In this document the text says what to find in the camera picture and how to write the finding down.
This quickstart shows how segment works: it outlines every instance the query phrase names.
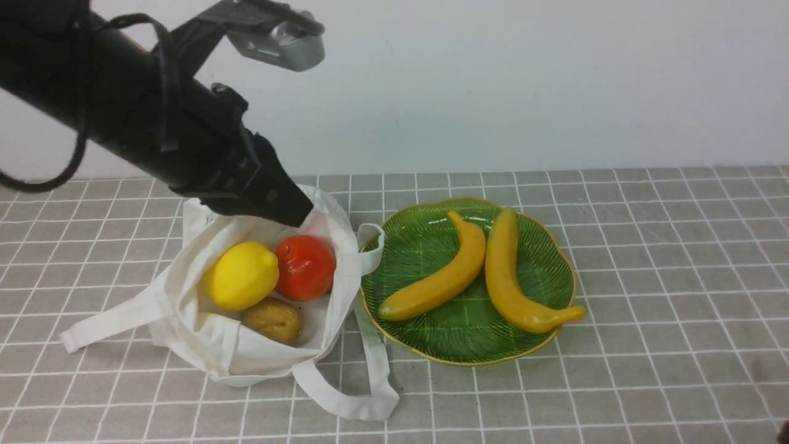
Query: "leaf-shaped plate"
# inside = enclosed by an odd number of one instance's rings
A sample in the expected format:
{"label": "leaf-shaped plate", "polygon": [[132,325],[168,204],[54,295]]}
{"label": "leaf-shaped plate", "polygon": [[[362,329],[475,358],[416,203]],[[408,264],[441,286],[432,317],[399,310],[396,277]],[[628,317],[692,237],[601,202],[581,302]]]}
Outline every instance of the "leaf-shaped plate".
{"label": "leaf-shaped plate", "polygon": [[[378,307],[389,295],[435,273],[458,253],[459,243],[447,213],[457,211],[480,225],[485,235],[502,210],[474,198],[452,198],[415,205],[383,224],[387,234],[381,264],[362,277],[365,308],[384,335],[419,355],[442,363],[484,365],[517,358],[546,345],[559,329],[531,334],[514,328],[495,310],[485,287],[484,272],[449,303],[403,322],[389,322]],[[554,309],[572,305],[575,271],[556,241],[536,220],[518,214],[518,281],[530,299]],[[373,240],[364,250],[377,247]]]}

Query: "toy fruit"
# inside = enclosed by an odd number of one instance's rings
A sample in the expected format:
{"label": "toy fruit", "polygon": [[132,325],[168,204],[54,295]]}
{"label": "toy fruit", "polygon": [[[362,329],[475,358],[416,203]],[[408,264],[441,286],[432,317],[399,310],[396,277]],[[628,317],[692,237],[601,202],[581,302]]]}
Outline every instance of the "toy fruit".
{"label": "toy fruit", "polygon": [[274,253],[263,244],[242,242],[219,256],[203,274],[201,283],[217,307],[240,311],[266,297],[278,278]]}
{"label": "toy fruit", "polygon": [[493,221],[485,255],[485,284],[496,311],[516,328],[547,333],[586,316],[584,307],[553,310],[526,298],[516,273],[518,221],[513,209],[504,209]]}
{"label": "toy fruit", "polygon": [[321,239],[296,235],[275,250],[279,260],[276,291],[286,299],[306,302],[328,293],[335,275],[335,256]]}
{"label": "toy fruit", "polygon": [[304,330],[304,315],[287,302],[266,298],[244,311],[241,324],[272,341],[295,347]]}
{"label": "toy fruit", "polygon": [[459,295],[477,278],[485,260],[485,234],[454,211],[447,214],[455,226],[460,249],[439,271],[386,298],[378,315],[388,321],[405,321],[437,308]]}

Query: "lemon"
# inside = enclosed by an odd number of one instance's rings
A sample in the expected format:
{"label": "lemon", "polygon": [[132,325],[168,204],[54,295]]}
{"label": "lemon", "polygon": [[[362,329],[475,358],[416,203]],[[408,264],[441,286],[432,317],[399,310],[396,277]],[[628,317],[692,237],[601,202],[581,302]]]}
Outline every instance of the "lemon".
{"label": "lemon", "polygon": [[217,307],[241,311],[263,300],[278,279],[277,256],[260,243],[243,242],[216,259],[202,285]]}

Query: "yellow banana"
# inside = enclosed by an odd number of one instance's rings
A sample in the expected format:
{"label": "yellow banana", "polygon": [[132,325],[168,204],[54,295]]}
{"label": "yellow banana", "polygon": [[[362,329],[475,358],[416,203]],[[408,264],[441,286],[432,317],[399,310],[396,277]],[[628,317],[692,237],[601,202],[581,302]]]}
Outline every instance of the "yellow banana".
{"label": "yellow banana", "polygon": [[518,221],[513,209],[504,209],[493,221],[485,255],[485,284],[493,306],[510,324],[529,333],[547,333],[586,316],[584,307],[553,310],[523,295],[518,260]]}
{"label": "yellow banana", "polygon": [[427,313],[459,295],[482,270],[485,260],[485,234],[482,228],[466,222],[454,211],[450,211],[447,218],[458,229],[458,253],[439,271],[386,298],[378,309],[381,318],[405,321]]}

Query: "white tote bag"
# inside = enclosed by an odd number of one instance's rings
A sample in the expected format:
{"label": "white tote bag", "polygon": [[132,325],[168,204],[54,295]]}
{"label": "white tote bag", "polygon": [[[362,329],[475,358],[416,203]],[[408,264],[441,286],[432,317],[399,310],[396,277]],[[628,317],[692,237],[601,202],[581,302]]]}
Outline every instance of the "white tote bag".
{"label": "white tote bag", "polygon": [[[249,216],[217,216],[194,200],[184,205],[184,248],[154,282],[134,298],[85,319],[61,334],[69,352],[115,334],[148,325],[153,344],[168,347],[212,381],[242,387],[292,374],[322,408],[353,420],[385,420],[399,401],[389,383],[386,348],[366,316],[358,291],[361,277],[380,263],[385,235],[362,224],[358,237],[345,210],[329,193],[300,186],[315,209],[298,229]],[[335,249],[337,266],[331,295],[301,304],[305,329],[301,346],[272,341],[224,313],[200,289],[203,271],[228,248],[245,240],[273,249],[295,234],[310,234]],[[378,248],[359,247],[378,236]],[[370,395],[352,397],[330,385],[316,368],[335,346],[348,314],[356,312],[368,364]]]}

